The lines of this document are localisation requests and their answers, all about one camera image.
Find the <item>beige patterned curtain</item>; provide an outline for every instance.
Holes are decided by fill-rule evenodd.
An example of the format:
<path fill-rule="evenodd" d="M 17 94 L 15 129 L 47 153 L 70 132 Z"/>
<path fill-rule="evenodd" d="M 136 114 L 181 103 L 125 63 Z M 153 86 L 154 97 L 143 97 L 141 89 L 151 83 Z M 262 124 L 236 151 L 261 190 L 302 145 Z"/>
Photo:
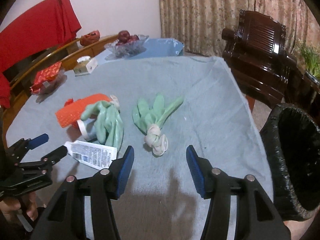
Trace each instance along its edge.
<path fill-rule="evenodd" d="M 162 37 L 176 38 L 192 53 L 221 56 L 221 32 L 238 28 L 240 9 L 284 24 L 289 52 L 297 39 L 320 45 L 320 26 L 303 0 L 160 0 Z"/>

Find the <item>black trash bin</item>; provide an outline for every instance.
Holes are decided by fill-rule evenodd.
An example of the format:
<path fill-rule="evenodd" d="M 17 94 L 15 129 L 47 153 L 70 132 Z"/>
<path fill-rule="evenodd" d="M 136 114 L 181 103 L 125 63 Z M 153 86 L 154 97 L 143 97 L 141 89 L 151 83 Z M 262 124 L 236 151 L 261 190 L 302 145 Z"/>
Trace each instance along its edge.
<path fill-rule="evenodd" d="M 303 221 L 320 204 L 320 130 L 302 109 L 279 104 L 260 131 L 283 220 Z"/>

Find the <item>light blue tablecloth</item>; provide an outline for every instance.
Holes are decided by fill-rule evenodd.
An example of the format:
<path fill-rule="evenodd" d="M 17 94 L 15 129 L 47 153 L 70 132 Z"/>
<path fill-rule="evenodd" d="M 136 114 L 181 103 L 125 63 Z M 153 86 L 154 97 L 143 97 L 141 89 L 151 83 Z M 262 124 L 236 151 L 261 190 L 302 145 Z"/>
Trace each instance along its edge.
<path fill-rule="evenodd" d="M 196 193 L 186 161 L 189 144 L 193 144 L 199 156 L 209 159 L 212 166 L 230 176 L 244 178 L 253 174 L 272 199 L 271 174 L 259 132 L 222 58 L 120 60 L 99 65 L 88 76 L 75 77 L 73 71 L 66 74 L 66 83 L 41 104 L 35 103 L 36 96 L 29 98 L 7 132 L 8 145 L 22 137 L 47 133 L 49 142 L 24 158 L 24 161 L 37 161 L 65 141 L 76 139 L 76 130 L 62 129 L 54 114 L 67 99 L 95 93 L 116 95 L 124 122 L 120 155 L 128 145 L 135 150 L 125 193 L 120 200 L 112 202 L 122 240 L 200 239 L 210 200 L 203 200 Z M 167 102 L 181 95 L 185 101 L 162 129 L 169 140 L 168 151 L 155 158 L 143 146 L 143 134 L 133 124 L 132 109 L 140 97 L 151 104 L 159 92 Z M 38 195 L 47 202 L 69 174 L 84 178 L 96 172 L 66 156 L 54 166 L 55 183 L 40 190 Z M 235 202 L 230 215 L 228 239 L 233 239 Z M 92 236 L 90 226 L 88 235 Z"/>

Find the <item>red cloth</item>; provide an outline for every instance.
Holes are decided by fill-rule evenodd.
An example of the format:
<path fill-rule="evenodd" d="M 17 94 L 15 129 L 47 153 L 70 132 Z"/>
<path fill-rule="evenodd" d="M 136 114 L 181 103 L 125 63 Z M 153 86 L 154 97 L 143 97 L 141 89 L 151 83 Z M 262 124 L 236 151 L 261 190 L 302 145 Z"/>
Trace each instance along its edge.
<path fill-rule="evenodd" d="M 0 33 L 0 105 L 10 106 L 3 71 L 41 50 L 71 41 L 80 29 L 70 0 L 44 0 L 10 23 Z"/>

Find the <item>orange mesh bag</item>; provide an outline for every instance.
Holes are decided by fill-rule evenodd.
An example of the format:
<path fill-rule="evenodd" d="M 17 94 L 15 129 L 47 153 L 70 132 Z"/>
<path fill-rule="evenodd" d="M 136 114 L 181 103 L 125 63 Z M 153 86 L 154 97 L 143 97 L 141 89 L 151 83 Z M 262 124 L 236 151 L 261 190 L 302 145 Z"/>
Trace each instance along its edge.
<path fill-rule="evenodd" d="M 61 68 L 61 62 L 56 62 L 51 66 L 38 71 L 31 87 L 31 92 L 33 94 L 39 94 L 40 90 L 49 85 L 50 82 L 54 81 L 58 76 L 58 73 Z"/>
<path fill-rule="evenodd" d="M 85 110 L 85 107 L 87 105 L 94 104 L 101 100 L 105 100 L 108 102 L 111 101 L 111 99 L 104 94 L 95 94 L 83 99 L 79 99 L 71 104 L 70 100 L 72 99 L 69 99 L 66 102 L 65 107 L 55 113 L 58 119 L 58 123 L 62 128 L 65 128 L 71 125 L 73 122 L 79 120 L 82 112 Z"/>
<path fill-rule="evenodd" d="M 71 105 L 73 102 L 73 98 L 70 98 L 64 103 L 64 106 Z M 76 129 L 79 128 L 78 122 L 73 122 L 71 125 Z"/>

